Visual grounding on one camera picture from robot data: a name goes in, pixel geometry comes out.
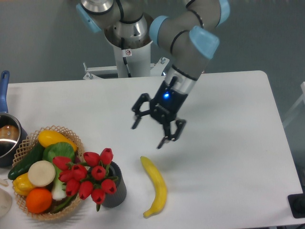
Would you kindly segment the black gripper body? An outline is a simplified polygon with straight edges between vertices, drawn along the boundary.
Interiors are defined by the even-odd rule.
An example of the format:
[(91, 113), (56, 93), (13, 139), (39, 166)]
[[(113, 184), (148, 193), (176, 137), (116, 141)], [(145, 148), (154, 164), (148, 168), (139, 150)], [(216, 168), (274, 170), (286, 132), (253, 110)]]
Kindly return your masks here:
[(169, 124), (176, 117), (188, 94), (172, 89), (165, 81), (150, 100), (150, 116), (160, 124)]

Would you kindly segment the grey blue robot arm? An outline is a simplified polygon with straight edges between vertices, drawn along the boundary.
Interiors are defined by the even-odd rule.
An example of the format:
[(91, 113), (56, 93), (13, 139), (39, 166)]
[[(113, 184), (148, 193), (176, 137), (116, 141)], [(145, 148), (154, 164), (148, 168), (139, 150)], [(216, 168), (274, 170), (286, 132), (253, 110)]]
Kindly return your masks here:
[(113, 46), (120, 78), (151, 73), (150, 45), (170, 53), (174, 62), (155, 96), (141, 94), (132, 107), (136, 128), (145, 115), (163, 126), (161, 144), (179, 139), (186, 121), (177, 113), (220, 43), (211, 29), (227, 20), (226, 0), (186, 0), (186, 11), (176, 18), (152, 18), (141, 0), (82, 0), (76, 9), (94, 33), (103, 31)]

